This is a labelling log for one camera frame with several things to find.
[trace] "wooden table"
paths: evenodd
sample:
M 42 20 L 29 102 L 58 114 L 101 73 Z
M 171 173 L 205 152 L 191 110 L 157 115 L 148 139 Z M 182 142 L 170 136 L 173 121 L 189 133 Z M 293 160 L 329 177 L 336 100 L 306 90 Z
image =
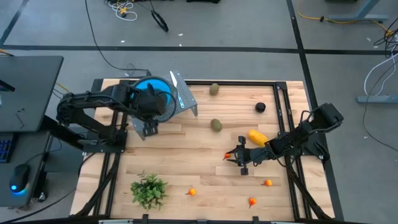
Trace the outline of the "wooden table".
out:
M 102 89 L 118 83 L 118 79 L 105 79 Z M 301 111 L 308 110 L 305 89 L 302 82 L 287 82 L 287 87 L 297 125 Z M 142 214 L 148 213 L 150 219 L 252 220 L 253 216 L 258 216 L 260 220 L 293 220 L 286 169 L 277 161 L 264 161 L 257 167 L 249 165 L 248 176 L 241 176 L 236 164 L 223 161 L 225 152 L 238 144 L 238 136 L 247 136 L 250 129 L 256 129 L 270 139 L 277 136 L 279 125 L 272 88 L 221 86 L 217 96 L 210 96 L 206 85 L 194 85 L 190 89 L 198 102 L 197 117 L 190 110 L 180 113 L 160 124 L 159 134 L 145 141 L 131 125 L 127 127 L 127 146 L 120 160 L 111 217 L 142 218 Z M 282 108 L 285 108 L 283 96 L 280 96 Z M 254 111 L 257 102 L 266 104 L 264 113 Z M 289 130 L 286 112 L 282 112 L 286 130 Z M 98 108 L 95 118 L 109 124 L 112 113 L 107 108 Z M 213 118 L 223 124 L 219 133 L 210 129 Z M 247 139 L 246 147 L 258 146 Z M 96 190 L 103 156 L 96 154 L 83 166 L 72 214 L 79 211 Z M 308 191 L 325 213 L 333 217 L 321 161 L 313 156 L 301 158 Z M 158 174 L 169 183 L 166 194 L 170 197 L 164 200 L 165 205 L 160 211 L 146 212 L 137 203 L 132 203 L 130 184 L 139 180 L 137 174 L 143 170 Z M 261 185 L 266 179 L 272 180 L 274 185 Z M 195 188 L 197 195 L 185 195 L 189 188 Z M 296 192 L 300 214 L 304 217 L 301 194 L 298 189 Z M 102 212 L 107 195 L 106 192 L 103 195 Z M 249 197 L 257 199 L 257 204 L 250 209 Z

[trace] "green avocado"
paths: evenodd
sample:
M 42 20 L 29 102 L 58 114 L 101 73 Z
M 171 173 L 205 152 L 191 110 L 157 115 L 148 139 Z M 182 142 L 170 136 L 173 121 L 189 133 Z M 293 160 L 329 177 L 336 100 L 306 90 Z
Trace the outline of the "green avocado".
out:
M 217 119 L 212 119 L 210 126 L 212 128 L 213 131 L 221 131 L 223 129 L 223 125 L 221 124 L 221 122 Z
M 220 89 L 220 86 L 217 83 L 213 83 L 210 86 L 210 95 L 215 96 L 218 93 L 218 90 Z

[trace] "concrete floor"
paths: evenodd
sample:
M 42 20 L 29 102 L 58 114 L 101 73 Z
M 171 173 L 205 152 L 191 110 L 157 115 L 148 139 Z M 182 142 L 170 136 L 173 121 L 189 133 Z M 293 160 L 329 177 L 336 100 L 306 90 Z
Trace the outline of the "concrete floor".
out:
M 0 1 L 0 33 L 8 26 L 21 2 Z M 300 2 L 294 1 L 297 16 L 296 4 Z M 305 0 L 300 10 L 307 16 L 354 13 L 363 2 Z M 103 46 L 178 47 L 181 44 L 192 47 L 297 48 L 285 1 L 223 0 L 219 4 L 154 1 L 156 9 L 169 24 L 168 34 L 160 30 L 149 12 L 137 4 L 134 11 L 138 13 L 138 19 L 134 22 L 117 19 L 102 1 L 88 0 L 88 5 L 98 43 Z M 397 1 L 385 0 L 371 13 L 388 14 L 391 19 L 384 23 L 388 26 L 398 16 L 397 7 Z M 373 47 L 373 42 L 382 37 L 383 30 L 375 24 L 340 25 L 301 17 L 297 22 L 306 49 L 380 50 Z M 84 2 L 30 0 L 4 44 L 93 46 Z M 94 50 L 9 51 L 15 55 L 64 56 L 58 82 L 73 92 L 89 90 L 95 78 L 125 77 L 124 71 L 111 68 Z M 185 78 L 304 81 L 298 54 L 154 51 L 107 51 L 104 54 L 116 66 L 125 67 L 133 63 L 137 68 L 150 69 L 154 75 L 179 70 Z M 394 175 L 398 168 L 398 153 L 368 137 L 362 126 L 364 107 L 354 101 L 355 96 L 364 94 L 366 74 L 383 61 L 384 56 L 307 55 L 307 60 L 318 103 L 333 103 L 345 117 L 340 128 L 326 135 L 345 220 L 395 223 L 398 196 L 393 192 L 398 185 L 398 177 Z M 375 71 L 370 83 L 383 69 Z M 393 76 L 383 93 L 396 93 L 394 84 L 397 82 L 398 77 Z M 55 97 L 51 99 L 47 115 L 55 117 L 57 102 Z M 371 105 L 366 120 L 375 136 L 393 146 L 398 146 L 394 129 L 398 125 L 396 109 L 394 105 Z M 74 188 L 77 177 L 73 168 L 81 156 L 70 147 L 65 146 L 64 150 L 70 156 L 70 162 L 65 164 L 67 169 L 63 171 L 70 172 L 49 176 L 50 183 L 54 184 L 50 186 L 50 198 L 28 212 L 16 213 L 1 208 L 0 221 L 46 206 Z M 67 216 L 72 197 L 36 214 L 31 220 Z

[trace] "black ball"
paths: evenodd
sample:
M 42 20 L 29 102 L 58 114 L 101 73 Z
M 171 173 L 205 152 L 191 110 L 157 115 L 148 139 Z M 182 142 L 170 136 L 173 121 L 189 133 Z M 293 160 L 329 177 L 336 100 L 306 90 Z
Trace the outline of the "black ball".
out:
M 264 103 L 257 103 L 256 104 L 256 111 L 258 113 L 262 113 L 266 110 L 266 105 Z

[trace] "computer mouse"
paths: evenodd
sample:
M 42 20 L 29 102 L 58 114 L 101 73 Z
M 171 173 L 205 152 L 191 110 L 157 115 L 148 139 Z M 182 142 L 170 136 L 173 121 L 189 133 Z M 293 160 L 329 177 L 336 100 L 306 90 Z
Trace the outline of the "computer mouse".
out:
M 21 164 L 15 167 L 14 173 L 10 178 L 10 189 L 18 193 L 25 189 L 28 181 L 30 167 L 27 164 Z

